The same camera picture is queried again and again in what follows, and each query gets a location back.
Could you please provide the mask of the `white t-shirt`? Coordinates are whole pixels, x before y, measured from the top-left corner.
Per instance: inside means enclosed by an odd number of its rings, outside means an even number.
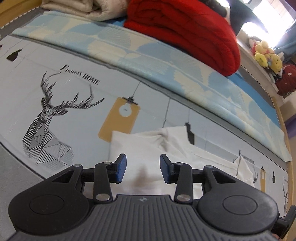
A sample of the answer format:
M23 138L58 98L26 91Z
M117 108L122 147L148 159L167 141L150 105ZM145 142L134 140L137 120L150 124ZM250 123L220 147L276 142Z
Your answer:
M253 174L242 156L231 162L192 145L184 126L134 134L114 131L109 160L116 160L120 154L126 155L127 166L122 182L111 185L114 196L174 196L176 186L164 182L160 169L159 159L162 154L167 155L173 163L186 163L194 169L214 166L250 186L254 185Z

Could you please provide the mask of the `grey printed bed sheet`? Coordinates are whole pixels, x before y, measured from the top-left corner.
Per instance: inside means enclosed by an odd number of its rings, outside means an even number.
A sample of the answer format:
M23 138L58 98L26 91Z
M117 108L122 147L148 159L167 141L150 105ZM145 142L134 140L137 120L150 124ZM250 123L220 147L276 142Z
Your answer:
M216 114L143 77L85 55L16 36L46 11L35 8L1 28L1 144L47 178L80 164L109 161L112 133L184 126L189 142L234 162L242 156L253 187L270 195L281 215L281 160Z

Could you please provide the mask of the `blue patterned folded quilt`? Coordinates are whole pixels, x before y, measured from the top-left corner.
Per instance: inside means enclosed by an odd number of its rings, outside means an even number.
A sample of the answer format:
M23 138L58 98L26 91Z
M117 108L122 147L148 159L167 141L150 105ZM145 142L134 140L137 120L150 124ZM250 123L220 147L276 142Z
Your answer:
M105 22L46 11L13 34L99 60L156 83L216 114L265 146L283 161L283 133L274 107L239 73L225 77L156 39Z

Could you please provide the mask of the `yellow plush toy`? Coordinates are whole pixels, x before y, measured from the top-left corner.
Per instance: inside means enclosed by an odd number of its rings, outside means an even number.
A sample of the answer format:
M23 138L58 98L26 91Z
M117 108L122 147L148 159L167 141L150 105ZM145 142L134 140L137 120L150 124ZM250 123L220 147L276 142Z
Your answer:
M280 56L269 47L266 41L249 38L248 44L251 48L255 61L264 69L270 69L274 74L282 75L282 61Z

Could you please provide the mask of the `red folded blanket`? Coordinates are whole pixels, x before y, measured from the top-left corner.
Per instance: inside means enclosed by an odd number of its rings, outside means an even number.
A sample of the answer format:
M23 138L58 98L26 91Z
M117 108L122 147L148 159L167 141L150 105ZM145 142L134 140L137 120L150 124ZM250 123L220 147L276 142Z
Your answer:
M224 76L240 66L231 25L201 1L130 1L124 27L181 49Z

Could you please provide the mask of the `cream folded blanket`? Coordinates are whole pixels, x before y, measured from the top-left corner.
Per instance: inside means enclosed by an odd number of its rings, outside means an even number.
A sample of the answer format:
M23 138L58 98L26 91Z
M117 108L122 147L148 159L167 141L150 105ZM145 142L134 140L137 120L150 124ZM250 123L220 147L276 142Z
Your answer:
M50 0L42 1L41 7L101 22L125 16L129 2L128 0Z

